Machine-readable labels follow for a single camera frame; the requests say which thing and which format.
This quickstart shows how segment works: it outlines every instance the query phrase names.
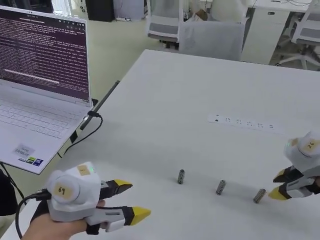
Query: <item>label sticker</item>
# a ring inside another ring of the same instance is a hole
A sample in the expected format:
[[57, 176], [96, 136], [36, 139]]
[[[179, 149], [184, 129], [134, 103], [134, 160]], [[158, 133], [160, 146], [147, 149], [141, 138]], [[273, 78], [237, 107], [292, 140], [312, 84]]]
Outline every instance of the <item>label sticker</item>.
[[32, 149], [31, 147], [28, 147], [26, 145], [23, 144], [19, 144], [18, 147], [15, 148], [15, 150], [13, 150], [13, 153], [23, 157], [23, 158], [28, 158], [31, 154], [33, 154], [35, 152], [34, 149]]
[[81, 176], [90, 175], [87, 165], [80, 165], [77, 168]]
[[32, 165], [39, 167], [42, 162], [43, 162], [42, 159], [37, 158]]
[[31, 157], [28, 158], [28, 160], [26, 161], [26, 163], [27, 163], [27, 164], [33, 164], [35, 160], [36, 160], [36, 158], [31, 156]]
[[310, 141], [303, 147], [303, 150], [306, 152], [312, 152], [315, 148], [320, 145], [320, 140], [310, 139]]
[[64, 186], [63, 184], [61, 183], [57, 183], [55, 186], [54, 186], [54, 189], [53, 189], [53, 194], [58, 196], [58, 197], [61, 197], [63, 199], [70, 199], [73, 195], [73, 190], [67, 186]]

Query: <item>human hand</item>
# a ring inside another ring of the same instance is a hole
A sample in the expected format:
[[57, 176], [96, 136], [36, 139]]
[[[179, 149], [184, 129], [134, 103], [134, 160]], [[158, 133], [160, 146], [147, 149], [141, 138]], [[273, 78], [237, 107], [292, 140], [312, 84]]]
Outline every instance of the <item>human hand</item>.
[[[103, 207], [105, 201], [99, 201]], [[85, 232], [87, 223], [84, 219], [72, 222], [53, 221], [49, 215], [43, 214], [32, 221], [22, 240], [68, 240], [73, 235]]]

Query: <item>metal cylinder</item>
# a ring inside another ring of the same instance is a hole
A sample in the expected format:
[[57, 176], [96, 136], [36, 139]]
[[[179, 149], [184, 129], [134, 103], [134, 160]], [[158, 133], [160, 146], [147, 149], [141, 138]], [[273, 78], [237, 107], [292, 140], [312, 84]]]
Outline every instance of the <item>metal cylinder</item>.
[[258, 204], [258, 203], [261, 201], [261, 199], [265, 196], [266, 192], [267, 192], [267, 191], [266, 191], [265, 189], [260, 189], [260, 190], [258, 191], [258, 193], [255, 195], [253, 201], [254, 201], [256, 204]]
[[178, 176], [178, 184], [183, 184], [185, 178], [185, 170], [181, 169]]
[[221, 180], [220, 183], [219, 183], [218, 188], [217, 188], [216, 191], [215, 191], [215, 193], [216, 193], [217, 195], [221, 195], [222, 192], [223, 192], [223, 190], [224, 190], [225, 187], [226, 187], [226, 184], [227, 184], [227, 183], [226, 183], [225, 180]]

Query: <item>laptop sticker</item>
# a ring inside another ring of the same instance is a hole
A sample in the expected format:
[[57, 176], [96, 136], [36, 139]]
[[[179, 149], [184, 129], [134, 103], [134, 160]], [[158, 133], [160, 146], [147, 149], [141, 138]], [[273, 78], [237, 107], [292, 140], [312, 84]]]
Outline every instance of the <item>laptop sticker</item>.
[[43, 160], [37, 158], [32, 165], [39, 167], [42, 162], [43, 162]]
[[36, 160], [36, 158], [31, 156], [31, 157], [28, 158], [28, 160], [26, 161], [26, 163], [27, 163], [27, 164], [33, 164], [35, 160]]
[[18, 155], [19, 157], [22, 157], [24, 159], [27, 159], [31, 154], [33, 154], [35, 152], [34, 149], [32, 149], [31, 147], [28, 147], [26, 145], [23, 144], [19, 144], [18, 147], [16, 147], [13, 150], [13, 153]]

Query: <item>table surface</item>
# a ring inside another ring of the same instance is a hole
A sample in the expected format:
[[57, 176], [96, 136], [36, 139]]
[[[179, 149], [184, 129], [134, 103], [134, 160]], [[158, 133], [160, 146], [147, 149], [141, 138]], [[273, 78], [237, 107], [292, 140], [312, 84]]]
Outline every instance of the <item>table surface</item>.
[[256, 0], [254, 8], [305, 13], [312, 0]]
[[[317, 196], [260, 204], [253, 197], [272, 190], [273, 177], [290, 165], [288, 138], [320, 130], [319, 87], [313, 71], [146, 50], [100, 109], [102, 128], [58, 169], [92, 161], [102, 179], [133, 183], [108, 206], [152, 213], [136, 226], [72, 239], [318, 240]], [[209, 123], [209, 114], [272, 121], [284, 134]], [[93, 119], [82, 136], [98, 124]], [[217, 196], [220, 179], [227, 185]], [[36, 206], [22, 211], [22, 231]], [[18, 240], [14, 224], [2, 240]]]

